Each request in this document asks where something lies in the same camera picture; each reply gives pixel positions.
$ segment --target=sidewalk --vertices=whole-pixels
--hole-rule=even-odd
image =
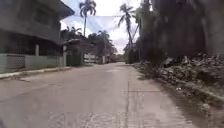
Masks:
[[[40,73],[49,73],[49,72],[58,72],[58,71],[66,71],[71,69],[71,67],[57,67],[57,68],[47,68],[47,69],[40,69],[40,70],[30,70],[30,71],[22,71],[22,72],[14,72],[14,73],[4,73],[0,74],[1,79],[8,79],[8,78],[20,78],[25,77],[28,75],[37,75]]]

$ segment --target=window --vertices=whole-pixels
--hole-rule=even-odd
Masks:
[[[51,13],[47,10],[38,8],[34,20],[40,24],[50,26],[52,24]]]

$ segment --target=street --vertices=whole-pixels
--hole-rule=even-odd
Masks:
[[[124,63],[0,82],[0,128],[200,128]]]

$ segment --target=storm damaged tree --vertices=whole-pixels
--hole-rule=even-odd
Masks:
[[[96,14],[96,2],[93,0],[86,0],[85,2],[79,3],[80,16],[84,17],[84,36],[86,35],[86,19],[87,13],[90,12],[90,15]]]

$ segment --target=concrete wall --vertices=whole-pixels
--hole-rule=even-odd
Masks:
[[[13,8],[0,7],[0,29],[36,36],[60,43],[59,14],[51,12],[52,23],[48,26],[37,23],[34,20],[36,9],[42,7],[37,0],[13,0]]]
[[[63,66],[63,57],[29,56],[1,53],[0,60],[0,73]]]
[[[85,63],[98,63],[98,57],[91,54],[84,55],[84,62]]]

